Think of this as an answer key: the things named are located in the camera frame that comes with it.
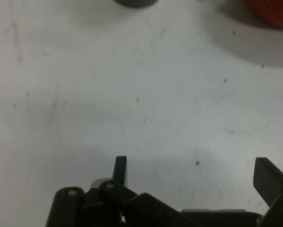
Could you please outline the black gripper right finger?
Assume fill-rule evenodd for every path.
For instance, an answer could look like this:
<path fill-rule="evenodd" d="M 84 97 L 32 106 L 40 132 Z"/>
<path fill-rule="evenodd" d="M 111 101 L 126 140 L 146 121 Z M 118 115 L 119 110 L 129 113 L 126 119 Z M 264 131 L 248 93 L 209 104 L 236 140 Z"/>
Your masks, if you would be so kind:
<path fill-rule="evenodd" d="M 253 186 L 269 209 L 259 227 L 283 227 L 283 172 L 266 157 L 255 160 Z"/>

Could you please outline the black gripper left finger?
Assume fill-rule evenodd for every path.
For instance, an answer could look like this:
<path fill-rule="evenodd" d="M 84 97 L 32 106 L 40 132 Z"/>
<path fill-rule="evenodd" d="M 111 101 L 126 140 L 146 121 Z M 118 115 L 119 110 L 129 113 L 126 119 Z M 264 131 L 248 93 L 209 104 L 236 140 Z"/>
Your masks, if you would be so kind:
<path fill-rule="evenodd" d="M 194 227 L 190 218 L 148 193 L 125 186 L 126 156 L 115 159 L 112 178 L 84 192 L 79 187 L 58 190 L 47 227 Z"/>

